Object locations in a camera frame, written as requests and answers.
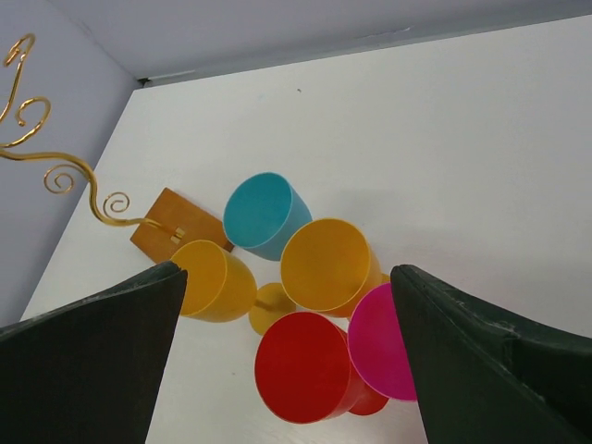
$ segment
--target plastic cup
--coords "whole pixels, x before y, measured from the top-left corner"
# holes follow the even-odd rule
[[[382,281],[380,265],[364,234],[341,219],[318,219],[299,229],[281,257],[281,281],[298,305],[348,317]]]
[[[255,357],[255,382],[269,410],[296,424],[348,411],[371,414],[388,401],[355,371],[345,332],[310,312],[287,314],[267,330]]]
[[[181,315],[227,322],[253,307],[257,284],[251,270],[215,243],[189,242],[173,254],[171,261],[188,272]]]
[[[351,316],[348,347],[353,365],[371,388],[394,400],[417,401],[390,284],[362,298]]]
[[[296,304],[288,297],[279,282],[266,284],[257,291],[254,307],[249,312],[251,327],[260,335],[280,317],[296,311]]]
[[[279,261],[291,236],[311,220],[302,198],[276,173],[242,182],[228,199],[223,217],[230,242],[270,261]]]

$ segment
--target cup rim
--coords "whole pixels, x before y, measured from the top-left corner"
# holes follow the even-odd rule
[[[339,334],[339,336],[340,336],[340,338],[341,338],[341,340],[343,342],[343,345],[344,345],[344,347],[346,349],[347,357],[348,357],[348,360],[349,360],[349,363],[350,363],[350,365],[348,367],[348,382],[347,382],[347,385],[345,386],[345,388],[343,390],[343,393],[337,399],[337,401],[334,403],[334,405],[331,406],[330,412],[328,412],[327,414],[325,414],[324,416],[322,416],[320,418],[314,419],[313,421],[299,422],[299,421],[290,420],[290,419],[287,419],[287,418],[285,418],[283,416],[280,416],[278,413],[276,413],[275,410],[273,410],[269,406],[269,404],[267,403],[267,400],[261,395],[261,391],[259,390],[259,385],[257,384],[257,372],[256,372],[256,368],[257,368],[257,357],[259,355],[259,348],[257,348],[257,353],[255,354],[255,363],[254,363],[254,369],[253,369],[253,372],[255,374],[255,386],[257,387],[257,392],[259,392],[259,396],[260,396],[261,400],[264,402],[264,404],[267,407],[267,409],[269,409],[269,411],[271,413],[273,413],[275,416],[277,416],[278,418],[282,419],[283,421],[286,421],[287,423],[291,423],[291,424],[300,424],[300,425],[301,424],[312,424],[312,423],[316,423],[316,422],[319,422],[319,421],[324,421],[324,420],[332,417],[332,415],[335,413],[336,409],[343,402],[343,399],[345,398],[345,396],[348,394],[348,389],[349,389],[350,384],[352,382],[352,374],[355,374],[357,371],[355,370],[355,367],[353,366],[352,358],[350,357],[350,351],[348,350],[347,333],[342,328],[340,328],[339,326],[337,326],[333,322],[331,322],[330,319],[324,317],[322,314],[315,313],[315,312],[294,312],[294,313],[289,313],[289,314],[286,314],[286,315],[280,317],[274,323],[274,325],[277,324],[278,322],[280,322],[282,319],[288,317],[288,316],[295,316],[295,315],[297,315],[297,316],[312,315],[312,316],[315,316],[317,318],[321,318],[324,322],[329,323],[335,330],[337,330],[337,333]],[[272,328],[273,328],[273,326],[271,326],[266,331],[266,333],[264,334],[264,338],[265,338],[265,335],[267,335]]]
[[[292,299],[292,297],[290,296],[290,293],[288,292],[288,289],[286,289],[286,286],[284,285],[284,279],[281,278],[281,274],[282,274],[282,263],[284,260],[284,254],[286,253],[286,251],[288,250],[288,246],[290,245],[290,242],[292,242],[292,240],[298,235],[298,233],[300,233],[302,230],[304,230],[305,228],[307,228],[310,225],[313,225],[314,223],[319,223],[322,221],[328,221],[328,220],[332,220],[332,221],[339,221],[342,223],[345,223],[349,226],[351,226],[352,228],[355,229],[355,231],[362,237],[362,239],[364,240],[364,244],[366,246],[366,250],[368,251],[368,263],[366,264],[366,270],[364,273],[364,281],[362,282],[362,284],[360,284],[360,286],[358,287],[358,289],[353,293],[353,295],[344,303],[341,303],[340,305],[336,305],[334,307],[331,308],[326,308],[323,310],[315,310],[312,308],[308,308],[308,307],[304,307],[303,305],[300,305],[297,301],[294,301],[294,299]],[[288,240],[288,243],[286,243],[286,247],[284,248],[284,251],[281,253],[281,258],[279,259],[279,276],[280,276],[280,280],[281,280],[281,285],[284,287],[284,291],[286,292],[286,294],[288,295],[288,297],[290,299],[292,299],[294,301],[294,303],[296,303],[297,305],[300,305],[301,307],[305,308],[306,310],[311,310],[314,313],[327,313],[327,312],[332,312],[334,310],[338,310],[339,308],[343,307],[344,305],[347,305],[348,303],[350,303],[360,292],[360,290],[364,287],[364,283],[368,280],[368,277],[370,275],[370,269],[372,267],[372,246],[370,245],[370,243],[368,242],[368,239],[366,238],[366,236],[364,235],[364,233],[355,225],[353,225],[352,222],[349,222],[345,219],[340,219],[338,217],[322,217],[320,219],[314,219],[310,222],[308,222],[307,224],[303,225],[302,227],[298,228],[298,230],[292,235],[292,237]]]
[[[198,239],[198,240],[192,240],[191,242],[187,242],[185,245],[183,245],[181,248],[179,248],[178,250],[176,250],[174,252],[174,254],[171,256],[170,260],[174,263],[174,258],[175,255],[178,254],[180,251],[182,251],[183,249],[186,249],[188,247],[194,247],[195,245],[214,245],[216,247],[217,253],[222,254],[222,258],[224,260],[224,278],[222,279],[222,282],[220,283],[216,295],[211,299],[211,301],[204,306],[202,309],[196,311],[196,312],[190,312],[190,313],[183,313],[182,311],[179,312],[180,315],[182,316],[196,316],[199,313],[203,313],[205,310],[207,310],[219,297],[220,294],[222,293],[222,290],[224,289],[227,279],[228,279],[228,258],[226,257],[226,255],[224,254],[224,250],[222,249],[222,247],[220,247],[217,243],[211,241],[211,240],[206,240],[206,239]]]
[[[360,302],[358,302],[358,304],[355,306],[355,308],[353,309],[353,312],[351,312],[351,317],[350,317],[350,325],[352,324],[352,320],[355,317],[356,313],[358,312],[359,308],[362,305],[362,302],[364,301],[364,299],[366,297],[368,297],[370,294],[374,293],[375,291],[378,291],[378,289],[382,289],[382,287],[385,286],[389,286],[390,287],[390,282],[385,282],[384,284],[380,284],[377,285],[376,287],[374,287],[373,289],[370,289],[360,300]],[[353,365],[353,368],[355,368],[355,371],[358,372],[358,375],[360,375],[360,378],[364,381],[364,383],[370,387],[373,391],[375,391],[376,393],[388,398],[388,399],[393,399],[391,395],[388,395],[387,393],[384,393],[382,390],[377,389],[376,387],[374,387],[374,385],[370,385],[370,383],[366,380],[367,379],[367,373],[366,372],[361,372],[359,365],[357,364],[357,360],[353,359],[352,356],[352,348],[350,347],[350,338],[352,336],[348,334],[348,353],[350,354],[350,359],[351,359],[351,364]]]
[[[251,182],[252,180],[256,180],[261,178],[262,176],[275,176],[277,178],[280,178],[283,180],[284,184],[288,187],[288,191],[290,192],[290,206],[288,209],[288,212],[284,215],[284,220],[282,221],[282,223],[279,225],[279,227],[276,229],[276,231],[274,231],[274,233],[269,236],[266,240],[264,240],[263,242],[260,242],[258,244],[255,245],[244,245],[244,244],[240,244],[237,243],[236,241],[234,241],[228,234],[227,230],[226,230],[226,213],[227,213],[227,209],[228,206],[230,205],[230,202],[232,201],[232,198],[236,195],[236,193],[239,191],[239,189],[246,185],[247,183]],[[233,192],[232,194],[230,194],[230,197],[228,198],[226,207],[224,208],[224,215],[222,215],[222,229],[224,229],[224,234],[226,235],[226,237],[228,238],[228,240],[230,242],[232,242],[234,245],[236,245],[237,247],[242,248],[243,250],[254,250],[257,248],[261,248],[264,245],[268,244],[269,242],[271,242],[277,235],[278,233],[286,226],[286,223],[288,222],[288,216],[290,215],[290,211],[294,205],[294,189],[292,188],[292,186],[290,185],[290,183],[288,182],[288,180],[286,178],[284,178],[281,174],[275,173],[273,171],[265,171],[263,173],[257,173],[253,176],[250,176],[249,178],[247,178],[246,180],[244,180]]]

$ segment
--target blue cup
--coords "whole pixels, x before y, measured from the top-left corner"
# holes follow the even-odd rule
[[[224,231],[237,247],[279,261],[292,235],[313,218],[287,180],[261,173],[239,185],[224,210]]]

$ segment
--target yellow cup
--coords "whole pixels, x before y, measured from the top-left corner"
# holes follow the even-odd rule
[[[318,219],[300,228],[281,256],[281,281],[298,305],[348,317],[382,282],[380,264],[364,234],[341,219]]]
[[[227,322],[245,315],[254,305],[257,284],[240,259],[209,240],[195,240],[171,258],[187,270],[181,315],[209,322]]]
[[[280,317],[295,311],[296,304],[282,285],[272,282],[257,291],[255,305],[249,312],[249,322],[253,330],[263,336]]]

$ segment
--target cup base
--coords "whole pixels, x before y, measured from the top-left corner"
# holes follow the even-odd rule
[[[294,303],[280,283],[264,285],[257,291],[257,298],[249,312],[249,322],[253,330],[263,336],[280,318],[296,311]]]
[[[365,385],[364,392],[349,412],[358,416],[368,416],[380,412],[387,402],[389,402],[389,398]]]

